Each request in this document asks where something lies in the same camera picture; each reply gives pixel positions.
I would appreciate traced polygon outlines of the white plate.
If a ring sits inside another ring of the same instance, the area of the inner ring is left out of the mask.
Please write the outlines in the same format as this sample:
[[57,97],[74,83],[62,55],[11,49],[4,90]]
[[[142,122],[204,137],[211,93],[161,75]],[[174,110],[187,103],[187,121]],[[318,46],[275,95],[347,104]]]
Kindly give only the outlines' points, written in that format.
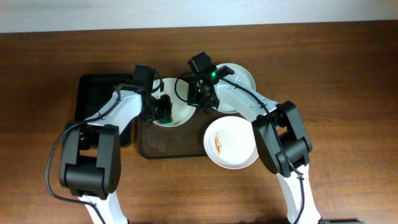
[[[210,73],[212,80],[215,80],[217,76],[221,76],[221,67],[228,67],[234,73],[228,77],[224,77],[228,81],[237,84],[247,90],[255,91],[256,84],[251,73],[244,67],[235,63],[221,63],[215,67],[215,69]],[[241,107],[249,107],[244,101],[249,98],[249,96],[244,96],[245,92],[241,89],[234,89],[233,85],[220,80],[220,82],[215,85],[215,91],[218,94],[219,105],[217,111],[220,113],[237,113],[242,109]]]
[[206,128],[203,147],[207,156],[225,169],[243,169],[259,157],[251,123],[237,116],[214,120]]
[[185,122],[187,122],[194,114],[196,108],[193,106],[188,106],[186,102],[182,101],[187,100],[188,95],[188,83],[184,80],[179,79],[177,82],[177,93],[181,97],[181,99],[175,93],[175,82],[176,78],[163,78],[162,81],[164,83],[164,90],[157,90],[155,93],[152,93],[152,96],[155,98],[160,98],[161,95],[169,95],[172,102],[172,117],[173,123],[172,125],[163,125],[158,121],[154,121],[156,125],[163,127],[175,127],[179,126]]

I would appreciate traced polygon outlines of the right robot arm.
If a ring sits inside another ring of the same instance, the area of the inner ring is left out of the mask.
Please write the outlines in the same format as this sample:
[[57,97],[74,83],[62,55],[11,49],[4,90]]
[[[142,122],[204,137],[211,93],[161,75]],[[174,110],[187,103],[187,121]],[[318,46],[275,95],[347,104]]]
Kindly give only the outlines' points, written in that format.
[[279,180],[290,223],[321,223],[309,181],[307,130],[298,108],[290,101],[278,103],[219,72],[199,74],[188,86],[188,104],[202,108],[224,101],[252,125],[261,162]]

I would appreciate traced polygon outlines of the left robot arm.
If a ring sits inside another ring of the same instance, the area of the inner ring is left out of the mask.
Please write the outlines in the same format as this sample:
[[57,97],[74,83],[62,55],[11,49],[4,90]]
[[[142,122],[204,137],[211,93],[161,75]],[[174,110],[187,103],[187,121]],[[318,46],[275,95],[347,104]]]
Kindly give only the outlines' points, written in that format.
[[86,206],[94,223],[128,223],[116,189],[121,176],[120,135],[136,117],[170,116],[169,95],[152,96],[148,85],[120,84],[93,116],[65,130],[60,183]]

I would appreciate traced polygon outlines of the green yellow sponge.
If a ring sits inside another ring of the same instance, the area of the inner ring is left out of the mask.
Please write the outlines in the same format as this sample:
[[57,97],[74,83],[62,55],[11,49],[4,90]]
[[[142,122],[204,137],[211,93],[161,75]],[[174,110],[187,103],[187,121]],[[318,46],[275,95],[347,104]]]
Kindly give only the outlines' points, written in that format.
[[167,115],[167,116],[164,116],[162,119],[160,119],[159,120],[159,123],[160,124],[163,124],[163,125],[172,125],[172,123],[173,123],[173,117],[172,117],[172,115],[171,114],[169,114],[169,115]]

